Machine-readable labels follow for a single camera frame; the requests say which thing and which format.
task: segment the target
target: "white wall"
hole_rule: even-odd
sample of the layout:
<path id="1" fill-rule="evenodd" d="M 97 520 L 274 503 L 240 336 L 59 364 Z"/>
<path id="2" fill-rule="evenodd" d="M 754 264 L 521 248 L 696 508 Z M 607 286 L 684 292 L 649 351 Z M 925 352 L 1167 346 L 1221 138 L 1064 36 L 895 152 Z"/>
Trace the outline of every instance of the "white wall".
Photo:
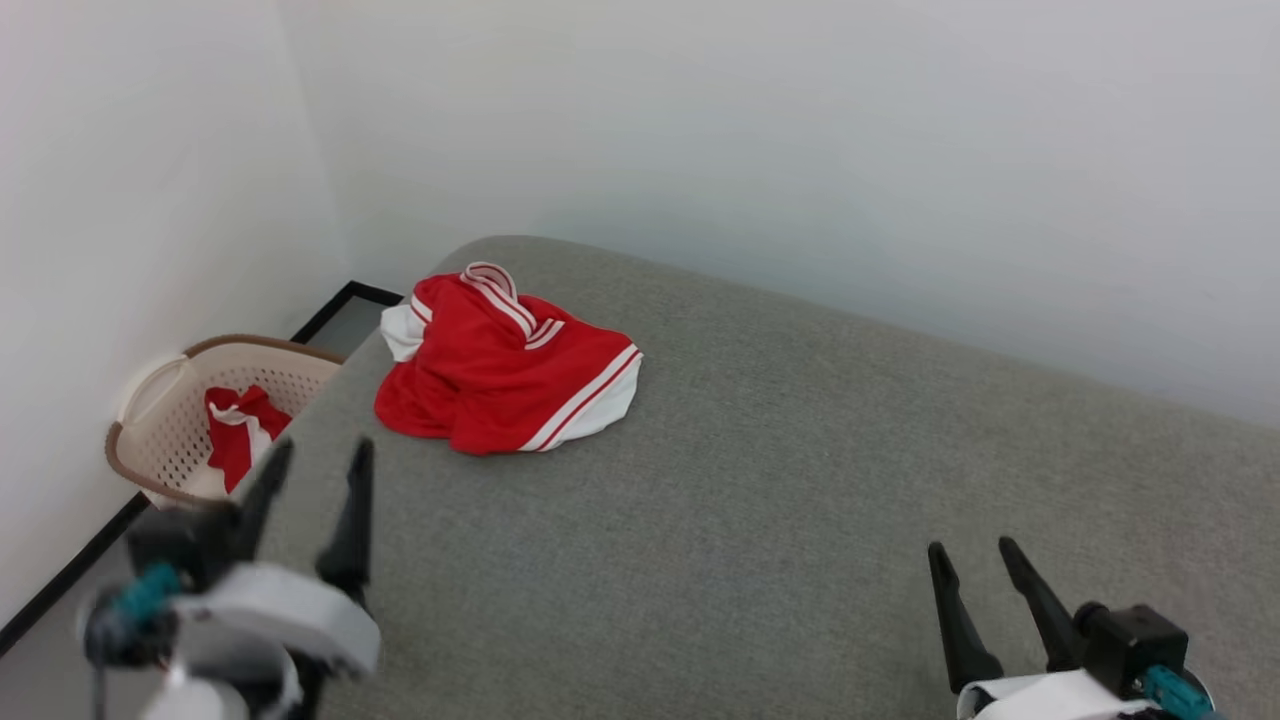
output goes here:
<path id="1" fill-rule="evenodd" d="M 282 8 L 366 282 L 543 233 L 1280 424 L 1280 4 Z"/>
<path id="2" fill-rule="evenodd" d="M 133 495 L 102 439 L 141 366 L 348 279 L 308 132 L 270 5 L 0 4 L 0 624 Z"/>

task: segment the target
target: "basket rim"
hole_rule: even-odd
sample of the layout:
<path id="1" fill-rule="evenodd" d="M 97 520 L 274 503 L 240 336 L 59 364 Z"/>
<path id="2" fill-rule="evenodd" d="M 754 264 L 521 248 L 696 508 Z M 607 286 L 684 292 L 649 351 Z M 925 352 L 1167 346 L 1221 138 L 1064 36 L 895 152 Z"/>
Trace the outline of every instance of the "basket rim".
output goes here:
<path id="1" fill-rule="evenodd" d="M 298 355 L 307 355 L 317 360 L 325 360 L 333 363 L 334 365 L 342 365 L 347 360 L 344 356 L 338 355 L 337 352 L 330 352 L 328 350 L 308 347 L 306 345 L 301 345 L 288 340 L 278 340 L 274 337 L 262 337 L 247 333 L 232 333 L 232 334 L 221 334 L 211 337 L 209 340 L 192 345 L 182 354 L 187 359 L 191 359 L 202 352 L 212 350 L 214 347 L 220 347 L 224 345 L 259 345 L 274 350 L 283 350 L 287 352 L 296 352 Z M 115 470 L 115 473 L 122 478 L 132 482 L 133 484 L 141 487 L 145 491 L 150 491 L 156 495 L 161 495 L 173 500 L 179 500 L 182 502 L 189 502 L 192 505 L 212 507 L 212 506 L 223 506 L 227 502 L 229 502 L 225 498 L 201 497 L 198 495 L 192 495 L 189 492 L 174 489 L 169 486 L 165 486 L 164 483 L 160 483 L 159 480 L 148 478 L 142 473 L 138 473 L 137 470 L 129 468 L 128 465 L 124 464 L 123 460 L 120 460 L 120 455 L 116 451 L 116 446 L 119 445 L 120 441 L 120 433 L 123 432 L 124 432 L 124 425 L 119 420 L 111 423 L 110 429 L 106 430 L 106 443 L 105 443 L 106 464 L 110 465 L 111 470 Z"/>
<path id="2" fill-rule="evenodd" d="M 261 345 L 262 347 L 273 347 L 275 350 L 287 350 L 289 352 L 297 352 L 298 355 L 310 355 L 320 360 L 328 360 L 334 365 L 342 365 L 347 361 L 347 357 L 338 355 L 337 352 L 330 352 L 328 350 L 320 350 L 319 347 L 310 347 L 302 343 L 293 342 L 291 340 L 278 340 L 274 337 L 262 337 L 257 334 L 247 333 L 233 333 L 233 334 L 220 334 L 211 337 L 209 340 L 197 342 L 182 354 L 188 359 L 205 352 L 206 350 L 212 350 L 223 345 Z"/>

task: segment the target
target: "white stripe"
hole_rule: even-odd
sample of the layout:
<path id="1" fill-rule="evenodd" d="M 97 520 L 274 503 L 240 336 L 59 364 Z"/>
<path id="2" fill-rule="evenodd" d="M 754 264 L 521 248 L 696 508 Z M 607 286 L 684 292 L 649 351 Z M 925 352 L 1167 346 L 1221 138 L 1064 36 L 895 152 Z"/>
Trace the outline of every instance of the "white stripe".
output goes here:
<path id="1" fill-rule="evenodd" d="M 408 304 L 411 307 L 417 310 L 419 314 L 422 315 L 422 318 L 426 319 L 428 323 L 431 322 L 431 309 L 428 307 L 425 302 L 419 300 L 416 295 L 410 299 Z"/>
<path id="2" fill-rule="evenodd" d="M 563 423 L 570 415 L 576 413 L 577 407 L 588 397 L 591 397 L 591 395 L 595 391 L 600 389 L 600 386 L 608 382 L 608 379 L 613 377 L 613 373 L 617 373 L 618 369 L 622 368 L 622 365 L 631 359 L 631 354 L 635 351 L 636 346 L 628 345 L 627 348 L 620 352 L 618 356 L 614 357 L 613 361 L 609 363 L 608 366 L 605 366 L 599 375 L 595 375 L 595 378 L 591 382 L 586 383 L 582 387 L 582 389 L 573 393 L 573 397 L 568 398 L 568 402 L 562 405 L 561 409 L 557 410 L 556 414 L 552 415 L 550 419 L 548 419 L 541 428 L 539 428 L 538 433 L 535 433 L 534 437 L 529 438 L 529 442 L 520 446 L 520 450 L 522 452 L 538 450 L 544 442 L 547 442 L 547 438 L 549 438 L 550 434 L 556 432 L 556 428 L 558 428 L 561 423 Z"/>
<path id="3" fill-rule="evenodd" d="M 535 325 L 538 325 L 538 318 L 534 318 L 534 314 L 529 311 L 529 307 L 525 307 L 524 305 L 521 305 L 520 301 L 515 296 L 507 295 L 506 292 L 503 292 L 502 286 L 498 284 L 497 281 L 490 279 L 490 278 L 476 278 L 476 281 L 477 282 L 483 282 L 484 284 L 486 284 L 490 288 L 493 288 L 493 291 L 495 293 L 498 293 L 499 300 L 500 299 L 508 300 L 511 302 L 511 309 L 515 310 L 516 313 L 520 313 L 521 315 L 525 316 L 526 320 L 529 320 L 530 329 L 532 329 Z"/>
<path id="4" fill-rule="evenodd" d="M 467 273 L 472 273 L 476 277 L 492 278 L 503 286 L 503 292 L 511 297 L 520 297 L 516 293 L 516 279 L 511 277 L 502 265 L 494 265 L 493 263 L 471 263 L 467 265 Z"/>
<path id="5" fill-rule="evenodd" d="M 250 415 L 246 425 L 248 425 L 248 451 L 253 456 L 251 465 L 257 465 L 257 461 L 266 455 L 266 451 L 271 450 L 271 433 L 264 430 L 257 418 L 252 415 Z"/>
<path id="6" fill-rule="evenodd" d="M 543 337 L 543 333 L 547 332 L 547 331 L 549 331 L 549 329 L 552 329 L 553 324 L 554 324 L 554 322 L 550 318 L 547 318 L 545 320 L 543 320 L 543 324 L 538 325 L 538 329 L 534 331 L 534 334 L 529 336 L 529 342 L 532 342 L 532 341 Z"/>
<path id="7" fill-rule="evenodd" d="M 570 415 L 564 427 L 543 443 L 538 452 L 556 450 L 564 441 L 595 434 L 626 418 L 631 398 L 636 395 L 636 377 L 640 374 L 641 360 L 644 360 L 644 354 L 637 350 L 631 360 L 618 370 L 618 377 Z"/>
<path id="8" fill-rule="evenodd" d="M 526 340 L 529 338 L 530 334 L 532 334 L 534 332 L 532 323 L 525 319 L 524 315 L 521 315 L 515 309 L 504 304 L 502 300 L 498 300 L 498 296 L 494 295 L 493 290 L 490 290 L 489 284 L 485 281 L 468 278 L 467 275 L 462 275 L 462 281 L 470 284 L 471 287 L 479 290 L 480 293 L 484 295 L 485 299 L 488 299 L 494 307 L 506 313 L 508 318 L 515 320 L 516 324 L 520 325 L 520 329 L 525 331 Z"/>
<path id="9" fill-rule="evenodd" d="M 556 333 L 558 333 L 559 329 L 563 327 L 564 327 L 564 320 L 556 320 L 550 325 L 552 329 L 544 333 L 543 337 L 538 337 L 535 334 L 534 337 L 536 340 L 529 341 L 529 343 L 525 345 L 525 350 L 538 350 L 539 347 L 547 345 L 548 342 L 552 341 L 553 337 L 556 337 Z"/>

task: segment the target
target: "laundry basket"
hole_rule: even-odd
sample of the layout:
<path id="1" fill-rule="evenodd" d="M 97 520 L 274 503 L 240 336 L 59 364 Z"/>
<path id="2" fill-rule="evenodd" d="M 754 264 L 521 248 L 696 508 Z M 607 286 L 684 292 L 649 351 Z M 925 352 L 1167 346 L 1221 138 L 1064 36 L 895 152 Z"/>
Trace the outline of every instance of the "laundry basket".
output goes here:
<path id="1" fill-rule="evenodd" d="M 214 447 L 205 391 L 216 386 L 244 392 L 257 384 L 273 405 L 296 418 L 342 361 L 332 352 L 268 337 L 206 340 L 137 383 L 106 434 L 106 461 L 161 507 L 234 502 L 239 493 L 228 496 L 223 471 L 207 462 Z"/>

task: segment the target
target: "gray fabric surface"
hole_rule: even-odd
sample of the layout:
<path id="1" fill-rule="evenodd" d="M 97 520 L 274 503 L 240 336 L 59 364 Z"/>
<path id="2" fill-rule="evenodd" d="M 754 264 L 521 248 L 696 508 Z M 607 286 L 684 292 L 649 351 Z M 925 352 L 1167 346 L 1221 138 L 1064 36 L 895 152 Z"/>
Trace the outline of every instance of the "gray fabric surface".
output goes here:
<path id="1" fill-rule="evenodd" d="M 374 336 L 289 430 L 262 557 L 310 568 L 378 446 L 379 675 L 328 717 L 954 717 L 925 561 L 1043 669 L 996 538 L 1069 607 L 1146 601 L 1233 719 L 1275 717 L 1280 434 L 600 250 L 488 238 L 522 292 L 630 334 L 630 415 L 468 457 L 372 414 Z"/>

